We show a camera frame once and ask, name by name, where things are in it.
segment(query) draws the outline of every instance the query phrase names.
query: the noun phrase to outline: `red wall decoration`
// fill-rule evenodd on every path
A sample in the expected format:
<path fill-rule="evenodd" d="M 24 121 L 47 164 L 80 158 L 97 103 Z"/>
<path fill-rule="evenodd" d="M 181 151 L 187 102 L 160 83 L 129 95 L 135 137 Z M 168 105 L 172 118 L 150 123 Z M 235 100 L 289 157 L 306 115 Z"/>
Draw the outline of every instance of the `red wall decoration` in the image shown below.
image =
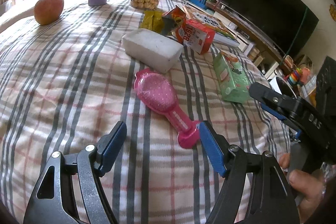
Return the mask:
<path fill-rule="evenodd" d="M 336 5 L 330 4 L 329 12 L 333 20 L 336 21 Z"/>

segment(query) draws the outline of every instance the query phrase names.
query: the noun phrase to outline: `plaid bed sheet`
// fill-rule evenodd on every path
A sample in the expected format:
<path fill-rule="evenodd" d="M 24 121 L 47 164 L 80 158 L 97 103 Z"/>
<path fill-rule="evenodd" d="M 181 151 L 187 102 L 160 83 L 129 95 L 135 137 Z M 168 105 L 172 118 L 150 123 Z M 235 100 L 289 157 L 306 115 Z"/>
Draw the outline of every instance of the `plaid bed sheet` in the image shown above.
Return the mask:
<path fill-rule="evenodd" d="M 146 66 L 125 54 L 121 37 L 139 27 L 143 12 L 128 2 L 80 3 L 51 25 L 39 26 L 29 17 L 0 34 L 1 200 L 20 223 L 51 153 L 78 152 L 119 120 L 127 124 L 127 138 L 101 181 L 120 223 L 199 224 L 211 212 L 223 179 L 203 147 L 180 148 L 167 119 L 135 95 L 134 75 Z M 161 0 L 159 8 L 168 11 L 178 3 Z M 289 150 L 289 135 L 279 120 L 254 100 L 221 100 L 212 67 L 220 49 L 239 57 L 251 82 L 268 84 L 240 50 L 214 44 L 198 55 L 185 47 L 166 74 L 181 108 L 191 119 L 209 120 L 246 152 L 270 150 L 280 157 Z M 78 178 L 73 181 L 85 220 Z M 250 182 L 247 175 L 237 221 L 244 218 Z"/>

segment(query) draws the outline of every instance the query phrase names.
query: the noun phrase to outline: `human hand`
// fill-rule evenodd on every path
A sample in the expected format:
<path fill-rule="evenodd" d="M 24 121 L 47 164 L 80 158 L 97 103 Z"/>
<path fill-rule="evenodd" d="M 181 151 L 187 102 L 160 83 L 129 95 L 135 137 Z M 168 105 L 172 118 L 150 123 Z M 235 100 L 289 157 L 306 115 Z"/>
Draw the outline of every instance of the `human hand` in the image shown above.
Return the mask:
<path fill-rule="evenodd" d="M 290 154 L 287 153 L 280 158 L 279 165 L 286 169 L 289 167 L 289 162 Z M 298 206 L 300 222 L 304 223 L 320 204 L 324 184 L 301 170 L 293 170 L 289 174 L 289 183 L 295 190 L 304 195 L 304 199 Z"/>

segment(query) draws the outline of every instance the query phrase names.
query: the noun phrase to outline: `red snack box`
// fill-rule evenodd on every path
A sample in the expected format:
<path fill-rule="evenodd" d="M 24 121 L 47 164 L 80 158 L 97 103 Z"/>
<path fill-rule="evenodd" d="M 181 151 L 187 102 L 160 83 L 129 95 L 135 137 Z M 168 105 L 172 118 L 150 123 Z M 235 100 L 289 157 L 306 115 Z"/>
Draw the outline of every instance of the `red snack box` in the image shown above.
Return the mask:
<path fill-rule="evenodd" d="M 183 44 L 192 48 L 198 54 L 204 54 L 209 51 L 216 33 L 215 30 L 193 19 L 186 20 L 181 29 L 183 29 L 184 33 L 182 35 L 179 31 L 179 34 L 183 37 Z"/>

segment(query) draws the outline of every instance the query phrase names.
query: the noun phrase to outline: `television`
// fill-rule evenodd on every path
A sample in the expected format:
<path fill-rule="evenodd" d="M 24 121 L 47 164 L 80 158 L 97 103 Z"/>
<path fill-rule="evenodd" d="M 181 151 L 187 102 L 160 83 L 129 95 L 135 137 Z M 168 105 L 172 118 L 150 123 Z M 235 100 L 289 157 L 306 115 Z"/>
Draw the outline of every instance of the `television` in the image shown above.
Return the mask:
<path fill-rule="evenodd" d="M 221 0 L 257 27 L 280 52 L 295 57 L 319 19 L 301 0 Z"/>

